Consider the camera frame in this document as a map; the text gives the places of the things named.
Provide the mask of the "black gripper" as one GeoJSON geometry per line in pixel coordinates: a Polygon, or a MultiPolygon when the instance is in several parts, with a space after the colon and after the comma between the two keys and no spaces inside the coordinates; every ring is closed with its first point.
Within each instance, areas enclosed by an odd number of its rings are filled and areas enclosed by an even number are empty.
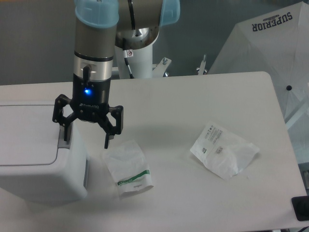
{"type": "Polygon", "coordinates": [[[92,123],[98,122],[106,133],[104,148],[107,149],[109,141],[115,135],[120,135],[124,125],[124,108],[119,105],[109,107],[109,92],[111,79],[103,81],[84,80],[77,75],[73,76],[72,99],[64,94],[60,94],[55,99],[52,121],[64,128],[64,141],[70,141],[69,127],[76,119],[92,123]],[[70,105],[73,110],[69,116],[64,117],[64,107],[70,105]],[[109,121],[107,113],[115,119],[115,125],[109,121]]]}

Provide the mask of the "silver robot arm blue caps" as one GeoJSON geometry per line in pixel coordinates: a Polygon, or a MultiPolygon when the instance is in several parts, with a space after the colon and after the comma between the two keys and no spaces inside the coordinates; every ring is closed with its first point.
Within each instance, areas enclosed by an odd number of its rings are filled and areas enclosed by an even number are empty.
{"type": "Polygon", "coordinates": [[[109,105],[114,47],[143,48],[159,28],[176,23],[178,0],[77,0],[72,98],[59,95],[53,118],[60,125],[59,141],[71,141],[75,119],[98,123],[105,146],[123,129],[123,106],[109,105]]]}

